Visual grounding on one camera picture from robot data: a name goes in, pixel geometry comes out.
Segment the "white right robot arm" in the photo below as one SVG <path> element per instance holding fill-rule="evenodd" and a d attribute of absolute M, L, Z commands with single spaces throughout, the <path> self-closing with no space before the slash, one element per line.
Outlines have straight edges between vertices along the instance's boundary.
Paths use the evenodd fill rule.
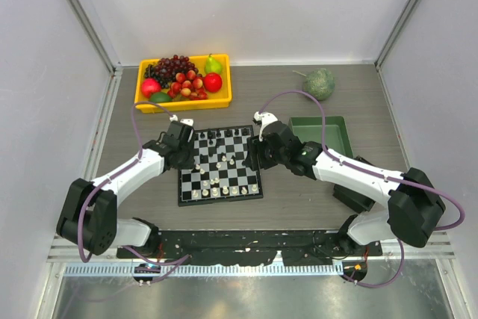
<path fill-rule="evenodd" d="M 383 170 L 353 160 L 321 143 L 302 142 L 280 121 L 261 127 L 247 141 L 245 165 L 253 170 L 278 164 L 296 176 L 330 182 L 361 194 L 382 211 L 351 216 L 338 237 L 339 249 L 354 255 L 374 241 L 399 239 L 412 247 L 426 246 L 445 205 L 424 172 Z"/>

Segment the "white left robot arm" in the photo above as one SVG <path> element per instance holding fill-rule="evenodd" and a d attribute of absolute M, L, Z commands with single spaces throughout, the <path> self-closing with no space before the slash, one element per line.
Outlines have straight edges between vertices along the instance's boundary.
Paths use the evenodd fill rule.
<path fill-rule="evenodd" d="M 172 117 L 166 132 L 115 170 L 91 181 L 76 179 L 60 212 L 57 235 L 77 245 L 83 262 L 110 247 L 133 247 L 142 257 L 153 257 L 160 246 L 157 226 L 137 218 L 122 220 L 118 208 L 150 179 L 171 169 L 193 169 L 193 145 L 193 120 Z"/>

